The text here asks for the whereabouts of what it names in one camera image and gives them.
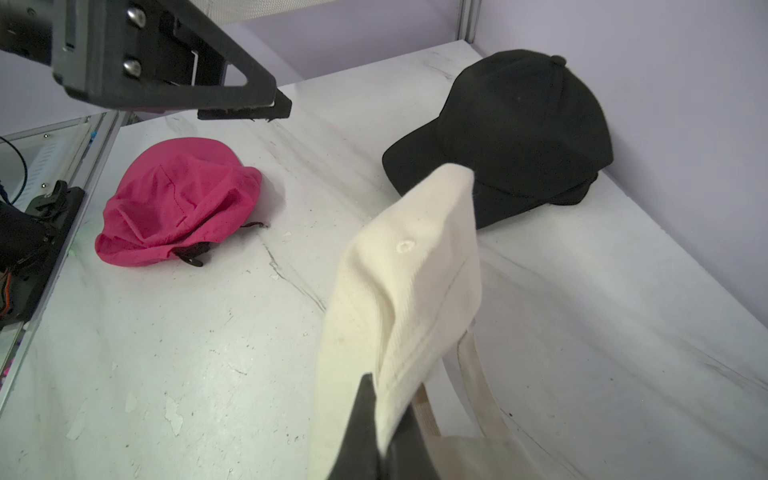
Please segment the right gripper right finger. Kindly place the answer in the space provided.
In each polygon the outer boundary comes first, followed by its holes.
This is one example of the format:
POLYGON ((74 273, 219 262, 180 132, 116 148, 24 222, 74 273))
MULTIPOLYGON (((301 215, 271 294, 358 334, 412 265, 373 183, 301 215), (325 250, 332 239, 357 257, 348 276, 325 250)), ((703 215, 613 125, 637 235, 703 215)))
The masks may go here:
POLYGON ((383 478, 388 480, 439 480, 414 409, 408 406, 383 460, 383 478))

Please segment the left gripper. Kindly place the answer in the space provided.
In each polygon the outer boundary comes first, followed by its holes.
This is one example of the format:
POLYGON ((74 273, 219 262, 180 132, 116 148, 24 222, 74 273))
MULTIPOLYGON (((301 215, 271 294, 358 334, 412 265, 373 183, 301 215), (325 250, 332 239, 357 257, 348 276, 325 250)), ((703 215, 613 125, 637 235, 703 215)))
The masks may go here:
POLYGON ((1 50, 71 97, 201 120, 285 119, 274 76, 189 1, 1 0, 1 50))

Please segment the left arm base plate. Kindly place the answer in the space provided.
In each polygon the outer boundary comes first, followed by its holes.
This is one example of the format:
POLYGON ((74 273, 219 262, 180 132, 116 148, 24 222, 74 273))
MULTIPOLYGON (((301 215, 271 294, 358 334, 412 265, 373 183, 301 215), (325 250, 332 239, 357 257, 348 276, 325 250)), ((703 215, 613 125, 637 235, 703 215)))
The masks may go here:
POLYGON ((1 204, 1 325, 32 319, 85 198, 56 182, 27 210, 1 204))

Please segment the plain black cap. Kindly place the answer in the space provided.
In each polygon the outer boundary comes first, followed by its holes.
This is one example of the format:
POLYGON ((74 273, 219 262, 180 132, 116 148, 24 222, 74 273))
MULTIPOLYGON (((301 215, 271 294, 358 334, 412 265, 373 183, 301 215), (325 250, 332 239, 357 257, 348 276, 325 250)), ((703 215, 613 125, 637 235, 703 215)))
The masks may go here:
POLYGON ((613 160, 603 109, 566 59, 517 49, 464 69, 437 118, 390 146, 382 165, 400 195, 444 164, 473 170, 483 229, 580 203, 613 160))

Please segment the cream cap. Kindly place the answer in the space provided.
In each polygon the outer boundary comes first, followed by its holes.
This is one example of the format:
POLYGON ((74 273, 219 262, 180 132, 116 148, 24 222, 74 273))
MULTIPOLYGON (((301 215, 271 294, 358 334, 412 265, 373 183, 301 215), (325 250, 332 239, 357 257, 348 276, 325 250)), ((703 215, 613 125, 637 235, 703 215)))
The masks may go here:
POLYGON ((317 362, 308 475, 327 479, 361 377, 376 393, 383 460, 406 409, 414 409, 439 479, 537 479, 540 470, 500 416, 482 372, 470 367, 478 438, 439 434, 418 392, 468 328, 482 286, 472 200, 473 172, 446 164, 378 215, 338 265, 317 362))

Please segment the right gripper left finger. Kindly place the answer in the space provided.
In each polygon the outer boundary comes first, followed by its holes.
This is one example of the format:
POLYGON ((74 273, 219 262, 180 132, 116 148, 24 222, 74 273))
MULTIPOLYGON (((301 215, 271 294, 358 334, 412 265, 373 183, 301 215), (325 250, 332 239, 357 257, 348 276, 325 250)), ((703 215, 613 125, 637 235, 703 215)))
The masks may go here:
POLYGON ((349 421, 328 480, 375 480, 381 478, 381 457, 375 425, 376 393, 373 377, 361 377, 349 421))

